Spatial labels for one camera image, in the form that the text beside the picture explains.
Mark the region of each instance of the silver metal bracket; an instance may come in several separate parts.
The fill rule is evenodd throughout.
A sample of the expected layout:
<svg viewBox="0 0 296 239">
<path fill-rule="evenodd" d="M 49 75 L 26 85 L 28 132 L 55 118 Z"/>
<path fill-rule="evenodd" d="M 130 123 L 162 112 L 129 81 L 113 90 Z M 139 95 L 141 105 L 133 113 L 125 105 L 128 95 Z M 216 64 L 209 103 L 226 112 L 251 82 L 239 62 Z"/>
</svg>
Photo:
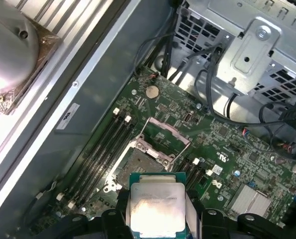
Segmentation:
<svg viewBox="0 0 296 239">
<path fill-rule="evenodd" d="M 281 30 L 257 18 L 244 34 L 236 37 L 218 65 L 217 77 L 234 87 L 237 94 L 247 94 L 260 81 L 271 62 L 272 49 Z"/>
</svg>

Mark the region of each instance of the ram slot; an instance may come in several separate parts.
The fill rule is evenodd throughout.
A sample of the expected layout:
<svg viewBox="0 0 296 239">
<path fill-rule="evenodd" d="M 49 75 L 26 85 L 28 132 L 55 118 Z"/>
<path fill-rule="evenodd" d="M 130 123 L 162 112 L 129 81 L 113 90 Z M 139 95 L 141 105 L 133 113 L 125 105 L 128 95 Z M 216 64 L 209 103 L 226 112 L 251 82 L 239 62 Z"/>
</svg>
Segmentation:
<svg viewBox="0 0 296 239">
<path fill-rule="evenodd" d="M 116 133 L 117 129 L 120 128 L 123 120 L 124 120 L 123 116 L 118 117 L 117 120 L 115 121 L 113 127 L 111 127 L 110 130 L 105 133 L 102 143 L 98 145 L 94 154 L 89 158 L 90 163 L 86 166 L 86 169 L 84 171 L 82 171 L 77 183 L 75 184 L 74 188 L 71 190 L 70 196 L 72 196 L 72 197 L 77 196 L 79 189 L 85 183 L 85 179 L 89 175 L 89 172 L 94 167 L 94 165 L 97 163 L 98 156 L 100 156 L 103 153 L 103 150 L 105 150 L 107 143 L 109 141 L 111 141 L 111 139 L 112 139 L 113 135 Z"/>
<path fill-rule="evenodd" d="M 194 188 L 200 181 L 202 180 L 203 176 L 205 175 L 205 170 L 202 168 L 199 171 L 200 173 L 198 174 L 197 177 L 195 177 L 194 181 L 191 183 L 190 188 Z"/>
<path fill-rule="evenodd" d="M 187 175 L 187 177 L 186 177 L 187 185 L 196 176 L 197 171 L 198 171 L 197 165 L 193 164 L 193 166 L 191 167 L 191 169 L 189 170 L 189 172 L 186 172 L 186 175 Z"/>
<path fill-rule="evenodd" d="M 122 151 L 124 150 L 126 145 L 129 143 L 129 141 L 131 139 L 131 132 L 134 127 L 135 127 L 134 123 L 130 124 L 129 127 L 127 127 L 127 130 L 119 139 L 119 142 L 116 144 L 115 148 L 113 149 L 113 152 L 108 156 L 108 159 L 105 160 L 104 165 L 102 165 L 103 168 L 102 168 L 101 172 L 99 173 L 99 175 L 95 178 L 92 185 L 90 186 L 88 193 L 80 201 L 81 204 L 85 204 L 91 198 L 97 184 L 103 178 L 103 176 L 105 175 L 105 173 L 109 169 L 109 166 L 114 163 L 114 160 L 116 160 L 118 158 L 118 156 L 122 153 Z"/>
<path fill-rule="evenodd" d="M 185 173 L 187 173 L 187 172 L 189 172 L 190 168 L 191 168 L 191 165 L 190 165 L 190 161 L 189 161 L 188 163 L 186 163 L 186 164 L 183 166 L 183 168 L 181 169 L 181 172 L 185 172 Z"/>
<path fill-rule="evenodd" d="M 126 125 L 124 123 L 121 124 L 120 127 L 115 132 L 115 134 L 111 136 L 110 140 L 105 145 L 105 148 L 101 151 L 101 153 L 96 158 L 94 158 L 94 162 L 96 163 L 93 163 L 90 170 L 88 170 L 87 174 L 85 174 L 84 183 L 80 187 L 80 190 L 78 190 L 74 195 L 75 200 L 77 198 L 80 198 L 83 194 L 85 194 L 85 191 L 89 187 L 89 184 L 92 182 L 94 175 L 96 175 L 97 171 L 100 169 L 100 165 L 102 164 L 103 160 L 105 159 L 107 154 L 110 153 L 110 150 L 114 147 L 117 139 L 122 135 L 125 129 L 126 129 Z"/>
<path fill-rule="evenodd" d="M 201 169 L 199 167 L 196 168 L 197 172 L 194 172 L 194 176 L 190 177 L 187 180 L 186 188 L 187 189 L 192 189 L 192 186 L 195 185 L 196 181 L 198 180 L 200 174 L 202 174 Z"/>
<path fill-rule="evenodd" d="M 91 163 L 91 155 L 94 154 L 96 152 L 96 150 L 98 149 L 99 145 L 103 144 L 103 140 L 104 140 L 104 136 L 107 132 L 109 132 L 112 127 L 114 126 L 114 124 L 116 120 L 116 115 L 114 115 L 114 117 L 112 117 L 106 127 L 106 130 L 100 135 L 98 142 L 96 142 L 93 147 L 91 148 L 91 150 L 89 151 L 87 158 L 85 158 L 82 162 L 82 164 L 78 167 L 78 170 L 76 171 L 74 177 L 71 179 L 71 183 L 70 183 L 70 188 L 68 189 L 68 194 L 70 194 L 74 187 L 75 184 L 77 183 L 77 179 L 81 177 L 82 172 L 84 171 L 84 169 Z"/>
<path fill-rule="evenodd" d="M 189 160 L 188 159 L 184 159 L 179 165 L 176 166 L 174 172 L 183 172 L 183 168 L 186 164 L 189 163 Z"/>
</svg>

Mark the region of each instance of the chip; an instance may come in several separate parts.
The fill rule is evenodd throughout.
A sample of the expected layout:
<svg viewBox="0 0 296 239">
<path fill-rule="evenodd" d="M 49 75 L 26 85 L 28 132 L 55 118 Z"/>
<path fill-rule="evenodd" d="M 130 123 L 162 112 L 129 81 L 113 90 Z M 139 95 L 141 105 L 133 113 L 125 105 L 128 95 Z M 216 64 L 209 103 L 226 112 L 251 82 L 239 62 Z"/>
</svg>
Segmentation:
<svg viewBox="0 0 296 239">
<path fill-rule="evenodd" d="M 228 134 L 229 130 L 226 127 L 221 127 L 218 131 L 218 134 L 220 134 L 222 137 L 225 137 Z"/>
<path fill-rule="evenodd" d="M 259 155 L 258 155 L 257 153 L 251 153 L 250 156 L 249 156 L 249 159 L 250 159 L 252 162 L 257 161 L 258 158 L 259 158 Z"/>
<path fill-rule="evenodd" d="M 125 188 L 129 188 L 129 175 L 131 173 L 159 173 L 164 167 L 151 159 L 139 149 L 134 149 L 127 163 L 117 176 L 117 182 Z"/>
</svg>

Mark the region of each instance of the motherboard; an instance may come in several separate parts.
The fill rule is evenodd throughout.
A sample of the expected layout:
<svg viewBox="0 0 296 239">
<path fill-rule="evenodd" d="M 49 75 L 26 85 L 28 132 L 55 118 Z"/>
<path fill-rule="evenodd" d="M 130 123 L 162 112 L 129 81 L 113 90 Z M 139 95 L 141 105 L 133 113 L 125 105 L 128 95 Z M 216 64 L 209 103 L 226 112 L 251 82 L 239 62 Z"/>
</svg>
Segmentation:
<svg viewBox="0 0 296 239">
<path fill-rule="evenodd" d="M 186 189 L 196 190 L 206 208 L 231 219 L 251 212 L 282 226 L 296 195 L 293 163 L 258 152 L 242 131 L 217 121 L 194 96 L 142 67 L 31 230 L 38 233 L 70 213 L 91 220 L 114 208 L 132 172 L 185 172 Z M 269 149 L 252 135 L 248 139 L 256 148 Z"/>
</svg>

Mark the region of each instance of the plastic wrap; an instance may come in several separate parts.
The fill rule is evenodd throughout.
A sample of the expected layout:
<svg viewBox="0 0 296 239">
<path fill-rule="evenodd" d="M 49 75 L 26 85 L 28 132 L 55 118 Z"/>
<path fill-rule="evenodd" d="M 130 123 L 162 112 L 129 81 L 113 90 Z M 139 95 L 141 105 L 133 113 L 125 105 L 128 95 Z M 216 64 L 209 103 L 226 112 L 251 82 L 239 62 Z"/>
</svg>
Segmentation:
<svg viewBox="0 0 296 239">
<path fill-rule="evenodd" d="M 7 93 L 0 94 L 0 113 L 9 115 L 16 109 L 18 104 L 21 102 L 25 93 L 29 90 L 30 86 L 34 82 L 35 77 L 42 70 L 47 63 L 48 59 L 57 49 L 60 38 L 39 25 L 37 22 L 30 20 L 34 25 L 39 42 L 39 54 L 36 62 L 36 66 L 30 76 L 23 81 L 21 85 L 14 88 Z"/>
</svg>

